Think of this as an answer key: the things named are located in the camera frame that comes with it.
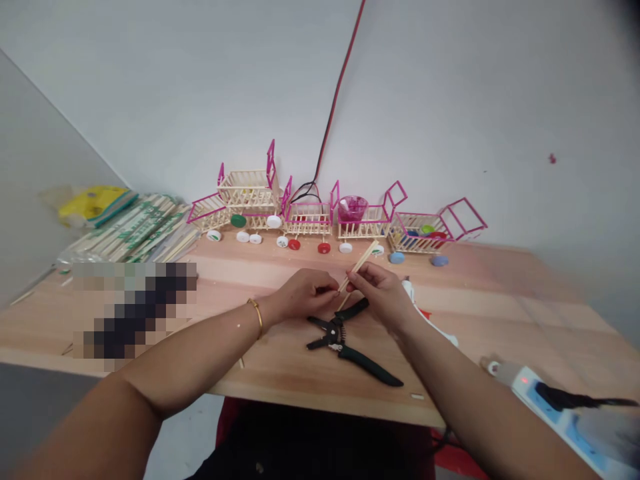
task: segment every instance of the white glue gun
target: white glue gun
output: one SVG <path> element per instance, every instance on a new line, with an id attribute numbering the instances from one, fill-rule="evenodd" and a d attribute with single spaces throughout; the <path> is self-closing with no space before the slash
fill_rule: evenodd
<path id="1" fill-rule="evenodd" d="M 432 326 L 433 328 L 435 328 L 436 330 L 438 330 L 438 332 L 440 332 L 442 334 L 442 336 L 444 338 L 446 338 L 447 340 L 449 340 L 452 344 L 454 344 L 456 347 L 458 346 L 458 339 L 454 336 L 454 335 L 448 335 L 446 333 L 444 333 L 442 330 L 440 330 L 438 327 L 436 327 L 434 324 L 432 324 L 428 318 L 426 318 L 422 312 L 420 311 L 420 309 L 418 308 L 418 306 L 415 304 L 415 293 L 413 291 L 413 285 L 411 284 L 411 282 L 409 281 L 409 277 L 405 277 L 404 280 L 402 280 L 402 286 L 405 288 L 409 298 L 411 299 L 411 303 L 413 304 L 413 306 L 415 307 L 416 310 L 418 310 L 418 313 L 420 314 L 420 316 L 422 316 L 422 318 L 424 318 L 424 320 L 426 320 L 426 322 L 428 324 L 430 324 L 430 326 Z"/>

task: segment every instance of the red cable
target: red cable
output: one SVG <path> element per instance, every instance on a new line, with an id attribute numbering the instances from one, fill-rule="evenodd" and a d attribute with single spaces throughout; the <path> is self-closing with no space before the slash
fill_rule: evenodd
<path id="1" fill-rule="evenodd" d="M 318 180 L 318 174 L 320 173 L 320 164 L 322 163 L 322 155 L 325 152 L 325 146 L 327 144 L 327 137 L 329 136 L 329 130 L 331 129 L 331 122 L 333 120 L 333 112 L 335 111 L 335 104 L 336 104 L 336 101 L 338 99 L 338 92 L 340 92 L 340 85 L 342 84 L 342 77 L 344 77 L 345 70 L 347 69 L 347 64 L 349 62 L 349 57 L 351 56 L 351 49 L 353 48 L 353 42 L 355 41 L 355 36 L 358 33 L 358 26 L 360 25 L 360 18 L 362 17 L 362 10 L 364 10 L 366 2 L 367 2 L 367 0 L 362 0 L 362 2 L 360 3 L 360 10 L 358 11 L 358 18 L 356 19 L 355 26 L 353 27 L 353 33 L 351 34 L 351 41 L 349 42 L 349 48 L 347 50 L 347 55 L 345 56 L 345 61 L 342 64 L 342 70 L 340 71 L 340 77 L 338 78 L 338 84 L 337 84 L 337 86 L 335 88 L 335 93 L 333 94 L 333 103 L 331 104 L 331 113 L 329 114 L 329 122 L 327 123 L 327 128 L 325 130 L 325 136 L 324 136 L 324 138 L 322 140 L 322 147 L 320 148 L 320 156 L 318 157 L 318 164 L 316 165 L 316 168 L 315 168 L 315 175 L 313 176 L 313 180 L 312 181 L 302 184 L 298 188 L 298 190 L 296 190 L 294 192 L 294 194 L 291 196 L 291 198 L 294 198 L 294 200 L 292 200 L 292 202 L 298 200 L 298 198 L 303 196 L 303 195 L 300 195 L 300 197 L 296 197 L 296 194 L 300 190 L 302 190 L 302 188 L 304 186 L 306 186 L 306 185 L 312 184 L 312 186 L 315 186 L 316 191 L 318 190 L 318 186 L 315 184 L 315 181 Z"/>
<path id="2" fill-rule="evenodd" d="M 351 41 L 349 42 L 349 48 L 347 50 L 347 56 L 345 57 L 345 62 L 342 64 L 342 71 L 340 72 L 340 78 L 338 78 L 338 85 L 335 88 L 335 94 L 333 95 L 333 104 L 331 105 L 331 113 L 329 114 L 329 123 L 327 124 L 327 130 L 325 131 L 325 138 L 322 140 L 322 148 L 320 148 L 320 157 L 318 158 L 318 166 L 315 169 L 315 176 L 313 177 L 313 181 L 318 180 L 318 173 L 320 172 L 320 164 L 322 163 L 322 154 L 325 151 L 325 145 L 327 144 L 327 136 L 329 135 L 329 130 L 331 128 L 331 121 L 333 120 L 333 112 L 335 111 L 335 104 L 338 98 L 338 92 L 340 92 L 340 84 L 342 84 L 342 77 L 345 75 L 345 70 L 347 69 L 347 64 L 349 62 L 349 57 L 351 56 L 351 49 L 353 48 L 353 42 L 355 41 L 355 36 L 358 33 L 358 26 L 360 25 L 360 18 L 362 17 L 362 10 L 365 8 L 365 3 L 367 0 L 362 0 L 360 3 L 360 10 L 358 12 L 358 18 L 355 21 L 355 26 L 353 28 L 353 33 L 351 34 Z"/>

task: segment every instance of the black pliers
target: black pliers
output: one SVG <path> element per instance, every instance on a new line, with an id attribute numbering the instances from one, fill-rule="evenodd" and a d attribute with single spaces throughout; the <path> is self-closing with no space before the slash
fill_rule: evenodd
<path id="1" fill-rule="evenodd" d="M 402 387 L 404 383 L 384 370 L 380 365 L 364 356 L 362 353 L 349 348 L 345 345 L 345 338 L 347 333 L 343 322 L 354 318 L 358 313 L 362 312 L 369 306 L 369 300 L 363 298 L 358 303 L 352 305 L 348 309 L 335 312 L 334 318 L 330 321 L 320 320 L 316 317 L 307 317 L 311 323 L 322 328 L 327 334 L 320 340 L 313 341 L 307 344 L 307 350 L 315 350 L 320 347 L 329 347 L 332 350 L 338 352 L 338 358 L 350 360 L 359 367 L 363 368 L 382 383 L 386 383 L 392 387 Z"/>

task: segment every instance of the gold bracelet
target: gold bracelet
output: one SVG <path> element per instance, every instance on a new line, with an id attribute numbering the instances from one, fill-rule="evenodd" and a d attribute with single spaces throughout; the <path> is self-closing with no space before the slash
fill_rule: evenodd
<path id="1" fill-rule="evenodd" d="M 258 322 L 260 322 L 260 332 L 258 332 L 258 340 L 262 337 L 262 315 L 260 314 L 260 307 L 258 306 L 258 302 L 254 299 L 247 300 L 247 303 L 252 304 L 255 307 L 256 312 L 258 312 Z"/>

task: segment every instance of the yellow package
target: yellow package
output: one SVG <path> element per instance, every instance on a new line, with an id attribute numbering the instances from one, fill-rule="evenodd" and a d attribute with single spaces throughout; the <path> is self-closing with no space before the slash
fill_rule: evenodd
<path id="1" fill-rule="evenodd" d="M 138 194 L 129 189 L 97 185 L 60 207 L 58 218 L 68 227 L 97 228 L 137 197 Z"/>

